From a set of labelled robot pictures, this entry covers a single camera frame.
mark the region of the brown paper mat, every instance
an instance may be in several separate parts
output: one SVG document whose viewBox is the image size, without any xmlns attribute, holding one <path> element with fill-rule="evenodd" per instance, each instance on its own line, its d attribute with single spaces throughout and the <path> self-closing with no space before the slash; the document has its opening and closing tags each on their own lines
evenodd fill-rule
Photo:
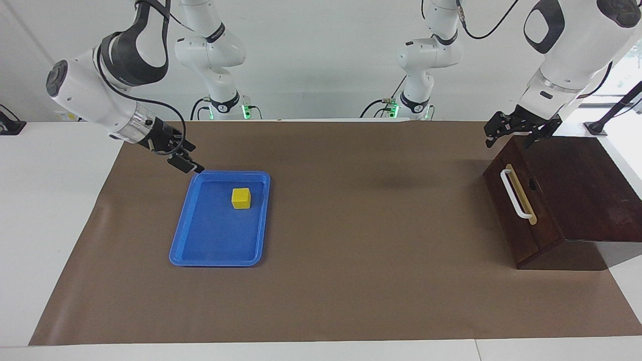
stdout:
<svg viewBox="0 0 642 361">
<path fill-rule="evenodd" d="M 190 123 L 272 176 L 249 269 L 173 266 L 190 176 L 125 145 L 31 345 L 640 335 L 611 274 L 516 270 L 481 123 Z"/>
</svg>

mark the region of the drawer handle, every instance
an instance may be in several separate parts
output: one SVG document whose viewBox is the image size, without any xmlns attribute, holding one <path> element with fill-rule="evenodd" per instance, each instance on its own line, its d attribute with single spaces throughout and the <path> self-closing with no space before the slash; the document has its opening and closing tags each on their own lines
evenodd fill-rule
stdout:
<svg viewBox="0 0 642 361">
<path fill-rule="evenodd" d="M 535 216 L 533 207 L 530 205 L 528 197 L 526 197 L 526 193 L 519 183 L 519 179 L 517 179 L 513 166 L 511 164 L 507 164 L 506 169 L 502 170 L 499 173 L 499 176 L 501 177 L 501 181 L 504 183 L 506 193 L 508 193 L 511 203 L 513 203 L 515 213 L 517 213 L 520 218 L 527 219 L 530 225 L 537 224 L 537 216 Z"/>
</svg>

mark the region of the white handle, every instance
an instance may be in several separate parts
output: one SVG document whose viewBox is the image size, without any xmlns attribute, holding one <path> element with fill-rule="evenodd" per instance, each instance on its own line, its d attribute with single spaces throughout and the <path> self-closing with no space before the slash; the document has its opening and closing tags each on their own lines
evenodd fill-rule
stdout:
<svg viewBox="0 0 642 361">
<path fill-rule="evenodd" d="M 515 208 L 515 213 L 520 218 L 524 219 L 531 219 L 533 218 L 533 215 L 529 215 L 528 213 L 525 213 L 522 211 L 521 206 L 519 205 L 519 201 L 517 200 L 517 197 L 515 196 L 515 193 L 513 192 L 513 188 L 510 186 L 510 180 L 508 179 L 508 174 L 511 172 L 510 169 L 504 169 L 499 173 L 499 176 L 501 177 L 501 181 L 504 182 L 504 187 L 506 187 L 506 193 L 508 193 L 508 197 L 510 198 L 511 203 L 513 203 L 513 208 Z"/>
</svg>

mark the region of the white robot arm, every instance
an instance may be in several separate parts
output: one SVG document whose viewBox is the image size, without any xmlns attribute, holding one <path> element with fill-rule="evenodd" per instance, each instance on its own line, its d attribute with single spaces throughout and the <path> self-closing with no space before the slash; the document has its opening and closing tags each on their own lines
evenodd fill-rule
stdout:
<svg viewBox="0 0 642 361">
<path fill-rule="evenodd" d="M 76 58 L 57 62 L 48 74 L 47 92 L 72 113 L 104 126 L 109 136 L 167 155 L 168 163 L 185 173 L 201 172 L 204 168 L 189 156 L 196 147 L 184 139 L 184 129 L 181 134 L 132 97 L 116 92 L 158 82 L 167 73 L 171 0 L 134 3 L 134 24 Z"/>
<path fill-rule="evenodd" d="M 200 36 L 178 39 L 176 58 L 205 83 L 214 119 L 249 118 L 245 108 L 249 99 L 239 93 L 234 78 L 224 69 L 245 61 L 243 44 L 225 28 L 211 0 L 181 0 L 180 8 L 186 25 Z"/>
<path fill-rule="evenodd" d="M 486 123 L 486 145 L 513 132 L 529 132 L 527 146 L 550 137 L 562 123 L 559 110 L 589 85 L 631 39 L 640 20 L 635 0 L 540 0 L 524 25 L 528 43 L 544 54 L 511 114 Z"/>
<path fill-rule="evenodd" d="M 422 119 L 428 109 L 435 81 L 429 69 L 453 66 L 461 61 L 464 48 L 457 42 L 458 9 L 455 0 L 426 1 L 429 39 L 413 39 L 400 49 L 397 62 L 406 71 L 405 88 L 397 95 L 398 116 Z"/>
</svg>

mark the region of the dark brown wooden box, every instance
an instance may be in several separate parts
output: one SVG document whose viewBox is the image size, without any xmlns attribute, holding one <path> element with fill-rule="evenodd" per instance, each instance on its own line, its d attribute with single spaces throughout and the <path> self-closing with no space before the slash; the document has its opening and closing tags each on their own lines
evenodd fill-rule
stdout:
<svg viewBox="0 0 642 361">
<path fill-rule="evenodd" d="M 517 268 L 603 270 L 642 254 L 642 200 L 599 140 L 553 137 L 524 149 L 524 138 L 483 174 Z M 501 178 L 511 167 L 508 189 L 522 188 L 517 205 L 530 203 L 534 225 L 517 215 Z"/>
</svg>

